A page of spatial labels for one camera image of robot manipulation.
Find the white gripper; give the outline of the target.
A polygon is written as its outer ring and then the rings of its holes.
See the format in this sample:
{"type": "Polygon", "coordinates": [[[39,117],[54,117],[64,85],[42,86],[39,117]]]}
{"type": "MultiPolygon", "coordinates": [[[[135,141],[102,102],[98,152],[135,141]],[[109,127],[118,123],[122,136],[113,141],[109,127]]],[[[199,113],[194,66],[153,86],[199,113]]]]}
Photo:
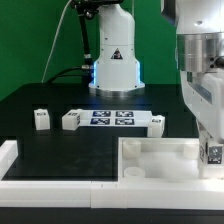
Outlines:
{"type": "Polygon", "coordinates": [[[224,142],[224,71],[181,71],[180,77],[184,103],[198,120],[199,155],[204,160],[210,135],[224,142]]]}

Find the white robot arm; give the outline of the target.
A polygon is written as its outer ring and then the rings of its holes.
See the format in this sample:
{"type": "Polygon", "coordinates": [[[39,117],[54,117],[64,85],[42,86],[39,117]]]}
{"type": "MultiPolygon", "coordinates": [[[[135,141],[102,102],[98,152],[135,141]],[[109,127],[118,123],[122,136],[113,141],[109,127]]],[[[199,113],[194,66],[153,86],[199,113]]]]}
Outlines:
{"type": "MultiPolygon", "coordinates": [[[[200,159],[224,160],[224,0],[161,0],[161,14],[176,27],[175,56],[184,102],[197,119],[200,159]]],[[[112,1],[99,7],[100,56],[94,63],[95,94],[140,90],[135,21],[112,1]]]]}

